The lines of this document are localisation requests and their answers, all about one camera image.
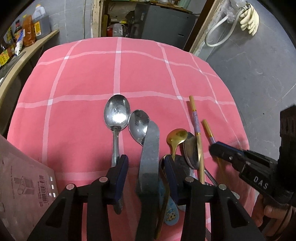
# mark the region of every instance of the knife blade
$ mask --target knife blade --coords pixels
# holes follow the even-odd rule
[[[139,168],[136,193],[142,203],[136,241],[152,241],[156,228],[159,168],[159,128],[149,121]]]

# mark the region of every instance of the barcode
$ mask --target barcode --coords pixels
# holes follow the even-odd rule
[[[40,192],[43,203],[48,203],[44,176],[39,175]]]

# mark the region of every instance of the checkered tablecloth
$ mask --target checkered tablecloth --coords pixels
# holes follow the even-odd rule
[[[194,96],[199,119],[208,121],[216,140],[249,147],[230,92],[206,62],[166,44],[128,38],[86,39],[47,50],[21,92],[8,140],[53,168],[60,192],[68,183],[89,184],[111,167],[112,132],[103,113],[107,100],[118,93],[128,99],[131,111],[144,110],[159,126],[160,157],[170,152],[166,143],[170,131],[184,128],[194,133],[189,95]],[[202,143],[205,166],[219,181],[221,175],[208,152],[204,132]],[[135,194],[141,148],[128,128],[120,133],[120,154],[128,155],[129,170],[122,214],[108,208],[114,241],[135,237],[141,210]],[[231,166],[226,171],[232,190],[250,214],[254,190]],[[206,215],[210,228],[208,206]],[[180,211],[176,225],[164,224],[160,240],[180,240],[183,219]]]

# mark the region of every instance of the hand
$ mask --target hand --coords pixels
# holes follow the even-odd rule
[[[257,201],[255,203],[251,218],[253,219],[257,227],[260,227],[262,225],[263,216],[277,219],[274,225],[265,233],[266,236],[272,236],[275,234],[275,232],[278,230],[279,226],[281,225],[283,219],[285,218],[287,210],[275,208],[269,205],[264,207],[263,199],[264,199],[263,196],[259,194]],[[284,221],[283,225],[281,226],[281,228],[278,230],[277,233],[282,233],[284,231],[284,229],[287,227],[291,219],[291,215],[292,215],[292,209],[290,209],[286,220]]]

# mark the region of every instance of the decorated chopstick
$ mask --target decorated chopstick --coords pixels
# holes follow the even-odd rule
[[[200,124],[198,121],[197,111],[195,107],[195,102],[193,96],[189,96],[192,115],[193,115],[193,121],[194,121],[194,131],[196,136],[196,142],[197,142],[197,151],[198,151],[198,162],[200,166],[200,182],[202,184],[205,183],[205,162],[204,162],[204,156],[202,151],[202,136],[200,132]]]
[[[206,133],[207,133],[207,136],[208,136],[208,139],[209,139],[210,144],[214,144],[214,143],[216,143],[215,138],[214,138],[214,136],[213,136],[213,133],[212,133],[212,131],[211,131],[211,129],[210,129],[210,126],[209,126],[209,124],[208,124],[208,122],[207,122],[206,119],[204,119],[204,120],[202,121],[202,125],[203,125],[203,127],[205,128],[205,130],[206,130]],[[219,169],[220,169],[220,171],[221,171],[222,179],[223,179],[224,184],[225,184],[228,188],[230,188],[230,182],[229,182],[229,180],[228,180],[228,177],[227,177],[227,175],[226,175],[226,173],[225,173],[225,170],[224,170],[224,167],[223,167],[223,160],[221,160],[221,159],[218,158],[218,157],[215,157],[215,160],[216,160],[217,163],[218,163],[218,167],[219,167]]]

